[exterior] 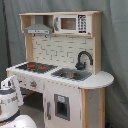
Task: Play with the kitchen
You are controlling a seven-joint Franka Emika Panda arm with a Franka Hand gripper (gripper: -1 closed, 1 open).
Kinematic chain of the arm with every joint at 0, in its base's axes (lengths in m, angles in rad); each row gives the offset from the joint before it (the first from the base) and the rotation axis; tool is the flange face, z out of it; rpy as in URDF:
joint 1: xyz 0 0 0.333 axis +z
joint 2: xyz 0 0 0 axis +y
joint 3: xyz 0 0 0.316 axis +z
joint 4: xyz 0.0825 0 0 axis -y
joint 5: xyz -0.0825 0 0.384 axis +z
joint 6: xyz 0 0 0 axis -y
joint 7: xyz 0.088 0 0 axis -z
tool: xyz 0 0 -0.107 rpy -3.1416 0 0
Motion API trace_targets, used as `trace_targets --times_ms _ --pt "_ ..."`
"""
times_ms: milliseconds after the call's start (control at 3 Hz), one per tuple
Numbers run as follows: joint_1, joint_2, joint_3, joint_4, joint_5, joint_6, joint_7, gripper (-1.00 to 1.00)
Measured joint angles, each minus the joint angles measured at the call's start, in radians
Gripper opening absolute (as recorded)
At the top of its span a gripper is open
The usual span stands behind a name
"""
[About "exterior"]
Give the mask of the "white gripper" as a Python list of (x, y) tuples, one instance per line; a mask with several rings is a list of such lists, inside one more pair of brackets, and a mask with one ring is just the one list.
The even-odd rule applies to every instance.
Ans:
[(21, 106), (23, 104), (23, 97), (20, 91), (19, 82), (16, 75), (12, 75), (1, 82), (1, 88), (7, 89), (12, 88), (16, 92), (16, 96), (18, 99), (18, 105)]

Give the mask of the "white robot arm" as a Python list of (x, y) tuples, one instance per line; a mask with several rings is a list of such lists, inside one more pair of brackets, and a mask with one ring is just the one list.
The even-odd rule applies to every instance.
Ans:
[(3, 80), (0, 85), (0, 128), (37, 128), (28, 115), (21, 115), (19, 107), (23, 97), (15, 75)]

